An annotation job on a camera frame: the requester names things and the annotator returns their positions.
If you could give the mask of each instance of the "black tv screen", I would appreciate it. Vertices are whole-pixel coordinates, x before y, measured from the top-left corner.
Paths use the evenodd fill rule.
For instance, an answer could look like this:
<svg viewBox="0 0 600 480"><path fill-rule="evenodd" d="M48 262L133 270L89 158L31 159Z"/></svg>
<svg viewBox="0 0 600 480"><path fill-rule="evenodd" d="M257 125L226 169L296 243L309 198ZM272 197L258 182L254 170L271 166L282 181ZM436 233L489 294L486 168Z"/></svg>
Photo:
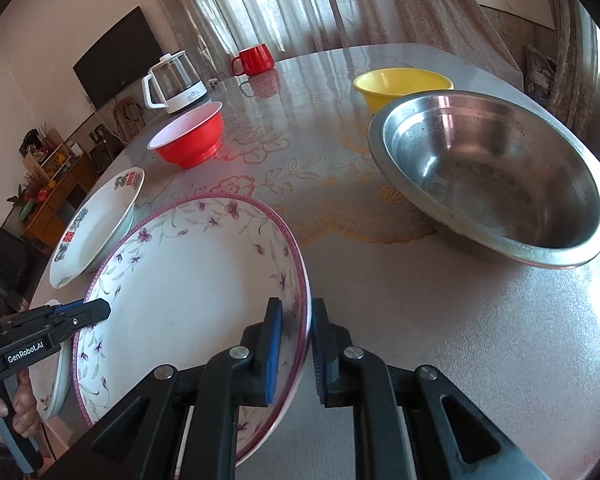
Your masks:
<svg viewBox="0 0 600 480"><path fill-rule="evenodd" d="M96 108L160 61L162 49L140 7L117 22L74 65Z"/></svg>

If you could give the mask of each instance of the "metal basin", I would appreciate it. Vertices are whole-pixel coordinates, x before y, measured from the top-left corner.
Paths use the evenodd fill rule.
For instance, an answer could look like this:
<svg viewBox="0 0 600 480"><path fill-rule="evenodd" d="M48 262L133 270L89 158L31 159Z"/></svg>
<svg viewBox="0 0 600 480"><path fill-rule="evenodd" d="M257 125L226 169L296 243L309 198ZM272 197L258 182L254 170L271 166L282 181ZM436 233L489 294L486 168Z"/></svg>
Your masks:
<svg viewBox="0 0 600 480"><path fill-rule="evenodd" d="M457 234L538 267L575 267L600 252L597 160L524 108L421 92L382 108L368 142L389 181Z"/></svg>

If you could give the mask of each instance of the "electric kettle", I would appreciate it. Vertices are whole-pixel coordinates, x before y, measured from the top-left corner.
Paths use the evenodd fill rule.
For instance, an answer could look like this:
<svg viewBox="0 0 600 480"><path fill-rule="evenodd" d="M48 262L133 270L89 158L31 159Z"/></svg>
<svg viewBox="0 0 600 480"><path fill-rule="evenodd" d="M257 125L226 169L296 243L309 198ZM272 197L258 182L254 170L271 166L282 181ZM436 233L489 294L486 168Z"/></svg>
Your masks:
<svg viewBox="0 0 600 480"><path fill-rule="evenodd" d="M149 81L154 85L158 103L151 98ZM142 93L148 108L166 108L168 114L181 110L206 95L205 84L200 81L184 50L165 54L160 62L149 69L142 78Z"/></svg>

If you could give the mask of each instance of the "metal bolt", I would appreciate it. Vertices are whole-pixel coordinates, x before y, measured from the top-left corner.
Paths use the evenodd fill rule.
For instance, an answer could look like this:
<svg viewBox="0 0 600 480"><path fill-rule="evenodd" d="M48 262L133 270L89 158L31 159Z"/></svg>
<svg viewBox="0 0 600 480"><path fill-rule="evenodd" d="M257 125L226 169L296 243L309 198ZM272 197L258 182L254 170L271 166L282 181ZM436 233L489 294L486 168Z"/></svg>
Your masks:
<svg viewBox="0 0 600 480"><path fill-rule="evenodd" d="M246 346L234 346L229 350L229 355L234 359L244 359L249 355L249 349Z"/></svg>
<svg viewBox="0 0 600 480"><path fill-rule="evenodd" d="M427 381L434 381L438 377L438 370L430 365L422 365L418 367L416 373Z"/></svg>
<svg viewBox="0 0 600 480"><path fill-rule="evenodd" d="M344 349L344 355L349 359L360 359L364 354L365 351L358 346L347 346Z"/></svg>
<svg viewBox="0 0 600 480"><path fill-rule="evenodd" d="M173 366L170 365L160 365L154 370L154 377L161 381L165 379L170 379L173 375Z"/></svg>

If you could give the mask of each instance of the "red bowl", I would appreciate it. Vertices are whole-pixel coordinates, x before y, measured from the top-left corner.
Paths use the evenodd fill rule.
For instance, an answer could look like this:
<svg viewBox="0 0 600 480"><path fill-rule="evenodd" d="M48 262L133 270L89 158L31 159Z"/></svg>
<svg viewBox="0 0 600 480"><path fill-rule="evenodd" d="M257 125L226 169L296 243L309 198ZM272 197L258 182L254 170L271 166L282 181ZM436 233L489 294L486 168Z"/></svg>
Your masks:
<svg viewBox="0 0 600 480"><path fill-rule="evenodd" d="M183 169L200 164L222 144L220 108L222 103L207 103L181 115L155 134L147 148Z"/></svg>

